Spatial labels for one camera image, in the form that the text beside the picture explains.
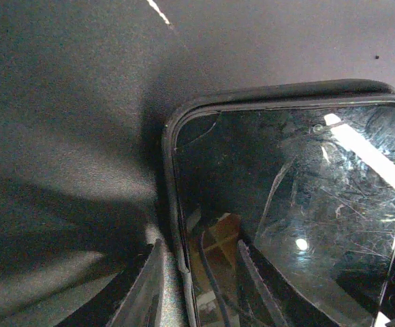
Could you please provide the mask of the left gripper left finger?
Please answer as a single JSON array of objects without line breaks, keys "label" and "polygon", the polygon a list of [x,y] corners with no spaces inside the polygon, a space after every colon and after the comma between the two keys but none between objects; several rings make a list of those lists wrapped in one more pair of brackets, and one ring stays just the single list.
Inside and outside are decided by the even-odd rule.
[{"label": "left gripper left finger", "polygon": [[163,293],[163,242],[157,239],[59,326],[158,326]]}]

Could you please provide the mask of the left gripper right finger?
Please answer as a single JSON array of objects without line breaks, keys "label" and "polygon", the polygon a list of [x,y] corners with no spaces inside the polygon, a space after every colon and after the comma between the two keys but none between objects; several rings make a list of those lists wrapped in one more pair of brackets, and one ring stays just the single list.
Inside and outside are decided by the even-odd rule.
[{"label": "left gripper right finger", "polygon": [[337,326],[309,302],[253,245],[236,245],[241,326]]}]

